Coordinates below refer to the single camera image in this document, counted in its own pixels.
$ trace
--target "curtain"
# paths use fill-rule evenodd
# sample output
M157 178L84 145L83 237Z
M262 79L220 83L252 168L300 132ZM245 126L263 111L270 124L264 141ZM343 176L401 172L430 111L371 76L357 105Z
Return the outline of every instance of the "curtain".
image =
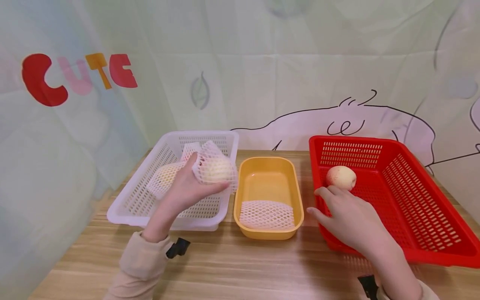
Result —
M0 0L0 294L173 130L404 143L480 222L474 0Z

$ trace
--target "foam net sleeve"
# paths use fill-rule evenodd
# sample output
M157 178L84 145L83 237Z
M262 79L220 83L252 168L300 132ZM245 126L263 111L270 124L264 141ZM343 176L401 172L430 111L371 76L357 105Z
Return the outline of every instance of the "foam net sleeve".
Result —
M146 188L156 199L161 199L173 183L177 172L185 166L186 162L181 161L173 164L161 166L151 180L148 182Z
M199 142L187 143L183 146L180 161L187 161L194 152L199 153L202 150Z
M240 223L250 229L289 230L295 227L291 206L266 200L242 202Z
M228 181L230 193L237 190L237 166L212 141L203 144L192 171L202 184Z

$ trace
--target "beige sleeve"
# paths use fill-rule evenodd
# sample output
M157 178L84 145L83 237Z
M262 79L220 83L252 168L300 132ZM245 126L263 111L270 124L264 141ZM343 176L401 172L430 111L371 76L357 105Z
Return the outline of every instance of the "beige sleeve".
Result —
M424 284L420 280L419 282L421 285L421 289L423 291L423 296L421 300L440 300L440 298L438 298L438 296L432 291L431 288L429 288L426 284ZM378 300L390 300L387 294L385 294L385 291L382 287L378 289L377 298Z
M120 258L120 272L115 276L104 300L151 300L165 270L170 238L149 243L135 232Z

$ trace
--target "red plastic basket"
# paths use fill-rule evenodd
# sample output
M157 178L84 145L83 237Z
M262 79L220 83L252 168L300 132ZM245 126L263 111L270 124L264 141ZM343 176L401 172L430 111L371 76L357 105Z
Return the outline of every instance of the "red plastic basket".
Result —
M411 263L480 268L480 241L415 156L393 140L313 136L310 138L315 188L329 168L347 166L357 174L351 191L370 202ZM331 216L321 197L317 207ZM357 254L324 227L330 249Z

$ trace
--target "white plastic basket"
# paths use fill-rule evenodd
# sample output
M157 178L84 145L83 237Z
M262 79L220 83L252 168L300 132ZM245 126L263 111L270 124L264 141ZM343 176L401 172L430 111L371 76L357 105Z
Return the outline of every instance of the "white plastic basket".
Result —
M235 163L239 135L232 131L178 131L162 136L139 166L107 212L114 224L145 227L159 201L146 189L155 171L166 164L177 162L186 143L203 144L212 140L222 153ZM227 214L230 194L224 191L202 199L183 211L172 230L215 231Z

